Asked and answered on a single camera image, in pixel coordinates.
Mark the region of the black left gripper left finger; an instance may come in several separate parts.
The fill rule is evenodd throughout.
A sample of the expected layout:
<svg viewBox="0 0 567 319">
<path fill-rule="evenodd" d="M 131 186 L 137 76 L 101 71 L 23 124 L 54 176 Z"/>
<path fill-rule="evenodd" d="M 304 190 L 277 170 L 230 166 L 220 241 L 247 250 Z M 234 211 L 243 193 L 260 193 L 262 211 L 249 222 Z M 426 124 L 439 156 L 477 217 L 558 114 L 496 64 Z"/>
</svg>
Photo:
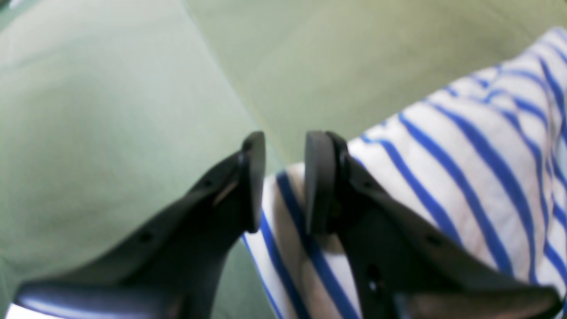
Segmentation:
<svg viewBox="0 0 567 319">
<path fill-rule="evenodd" d="M 266 144 L 260 131 L 108 252 L 26 281 L 15 319 L 207 319 L 225 261 L 260 227 Z"/>
</svg>

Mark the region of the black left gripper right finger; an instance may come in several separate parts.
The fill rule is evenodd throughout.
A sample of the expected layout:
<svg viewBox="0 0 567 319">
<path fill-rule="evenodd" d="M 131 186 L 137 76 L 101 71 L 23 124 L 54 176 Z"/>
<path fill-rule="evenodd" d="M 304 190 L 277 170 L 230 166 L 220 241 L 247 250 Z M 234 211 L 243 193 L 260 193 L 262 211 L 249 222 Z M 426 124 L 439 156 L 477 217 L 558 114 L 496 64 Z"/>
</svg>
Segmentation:
<svg viewBox="0 0 567 319">
<path fill-rule="evenodd" d="M 309 131 L 306 231 L 342 245 L 365 319 L 553 319 L 563 300 L 468 254 L 395 200 L 333 132 Z"/>
</svg>

